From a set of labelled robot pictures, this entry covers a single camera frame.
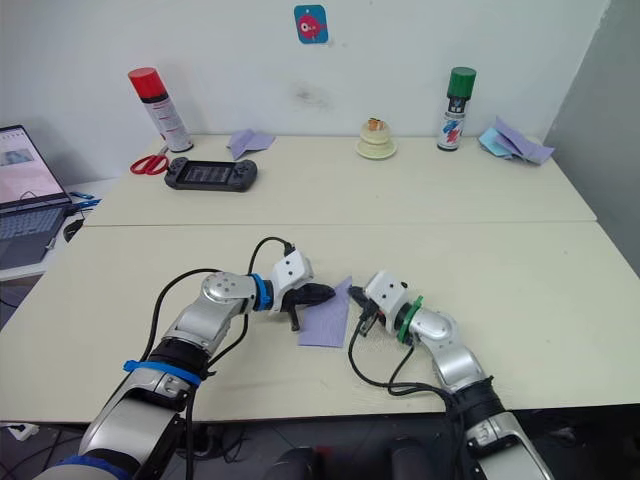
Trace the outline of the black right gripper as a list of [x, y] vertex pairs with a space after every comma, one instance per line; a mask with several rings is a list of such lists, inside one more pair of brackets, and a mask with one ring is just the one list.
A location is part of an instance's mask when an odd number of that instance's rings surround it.
[[352, 285], [348, 288], [348, 294], [362, 308], [356, 329], [360, 336], [366, 337], [376, 323], [385, 325], [385, 314], [373, 300], [367, 298], [362, 287]]

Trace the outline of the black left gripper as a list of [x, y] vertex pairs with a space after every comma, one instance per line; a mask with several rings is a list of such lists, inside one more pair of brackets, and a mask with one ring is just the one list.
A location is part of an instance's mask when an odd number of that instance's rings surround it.
[[281, 311], [288, 312], [291, 323], [291, 330], [300, 330], [300, 321], [297, 313], [297, 306], [316, 306], [331, 300], [336, 295], [335, 290], [329, 286], [318, 283], [307, 283], [299, 288], [294, 288], [286, 292], [281, 303]]

